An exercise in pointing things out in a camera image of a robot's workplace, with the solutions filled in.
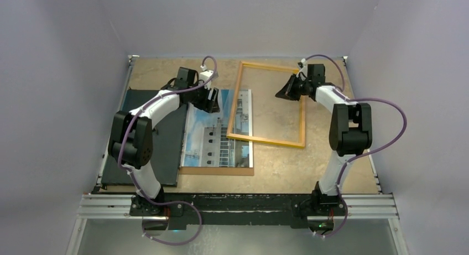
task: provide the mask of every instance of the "black mat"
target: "black mat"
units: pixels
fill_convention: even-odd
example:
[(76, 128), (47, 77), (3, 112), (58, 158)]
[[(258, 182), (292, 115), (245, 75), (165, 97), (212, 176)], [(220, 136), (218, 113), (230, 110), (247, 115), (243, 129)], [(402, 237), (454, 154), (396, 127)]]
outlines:
[[(129, 89), (122, 111), (130, 111), (143, 105), (157, 93), (157, 90)], [(153, 132), (153, 156), (150, 162), (155, 176), (164, 186), (176, 186), (178, 183), (186, 116), (187, 105), (183, 105), (157, 124), (158, 135)], [(106, 160), (101, 183), (102, 185), (132, 185), (130, 177), (117, 167), (116, 160), (112, 157)]]

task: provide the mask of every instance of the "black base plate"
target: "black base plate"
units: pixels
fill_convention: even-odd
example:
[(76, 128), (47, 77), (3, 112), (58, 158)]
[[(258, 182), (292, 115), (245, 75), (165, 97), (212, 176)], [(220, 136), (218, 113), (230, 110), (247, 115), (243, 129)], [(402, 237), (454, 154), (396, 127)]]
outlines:
[[(164, 201), (185, 201), (200, 212), (204, 225), (284, 225), (291, 228), (310, 228), (308, 216), (327, 216), (324, 210), (314, 210), (311, 194), (193, 194), (165, 193)], [(140, 196), (132, 199), (131, 216), (163, 216), (170, 214), (169, 230), (184, 230), (198, 225), (197, 213), (185, 204), (171, 204), (167, 210), (148, 203)], [(334, 214), (345, 214), (333, 207)]]

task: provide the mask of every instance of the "cable connector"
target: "cable connector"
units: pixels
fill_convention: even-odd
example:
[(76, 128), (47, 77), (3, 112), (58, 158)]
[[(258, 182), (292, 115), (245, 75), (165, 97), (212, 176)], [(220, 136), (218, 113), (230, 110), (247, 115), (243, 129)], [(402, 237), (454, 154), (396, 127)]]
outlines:
[(301, 73), (303, 73), (304, 76), (306, 76), (305, 73), (304, 73), (304, 71), (306, 70), (306, 67), (307, 67), (307, 64), (306, 64), (306, 63), (307, 63), (307, 61), (306, 61), (305, 58), (301, 59), (301, 62), (298, 63), (298, 69), (299, 69), (299, 71), (298, 71), (298, 73), (296, 74), (296, 77), (301, 78), (301, 80), (303, 80), (303, 81), (305, 80), (305, 78), (304, 78), (303, 76), (301, 76)]
[(336, 183), (337, 192), (342, 194), (342, 188), (340, 188), (340, 186), (341, 186), (340, 184)]
[(350, 98), (348, 98), (348, 96), (342, 94), (342, 92), (340, 92), (340, 91), (339, 91), (339, 93), (340, 93), (341, 95), (343, 95), (343, 100), (344, 100), (345, 102), (350, 102)]

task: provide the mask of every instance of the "glass panel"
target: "glass panel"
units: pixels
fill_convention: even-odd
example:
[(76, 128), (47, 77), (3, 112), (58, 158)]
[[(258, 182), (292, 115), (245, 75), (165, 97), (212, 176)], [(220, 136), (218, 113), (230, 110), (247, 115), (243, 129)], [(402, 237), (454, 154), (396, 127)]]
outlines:
[[(299, 142), (300, 102), (276, 98), (291, 73), (245, 67), (236, 106), (233, 132), (248, 135), (252, 119), (253, 136)], [(246, 89), (251, 89), (251, 102)]]
[[(322, 240), (307, 229), (289, 226), (204, 225), (200, 235), (183, 246), (166, 246), (142, 237), (141, 220), (88, 220), (79, 254), (396, 254), (387, 219), (348, 220), (337, 235)], [(166, 241), (184, 241), (197, 226), (161, 231)]]

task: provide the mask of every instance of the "gray wall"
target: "gray wall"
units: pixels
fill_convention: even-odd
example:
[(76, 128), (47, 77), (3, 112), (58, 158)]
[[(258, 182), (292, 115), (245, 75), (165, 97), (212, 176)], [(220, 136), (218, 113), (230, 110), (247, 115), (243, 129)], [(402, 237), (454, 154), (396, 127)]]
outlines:
[[(348, 58), (355, 95), (395, 101), (408, 131), (374, 157), (412, 254), (469, 254), (469, 0), (380, 0)], [(397, 112), (373, 106), (374, 147)]]
[(0, 254), (64, 254), (126, 55), (97, 0), (0, 0)]
[(378, 0), (100, 0), (142, 56), (348, 55)]

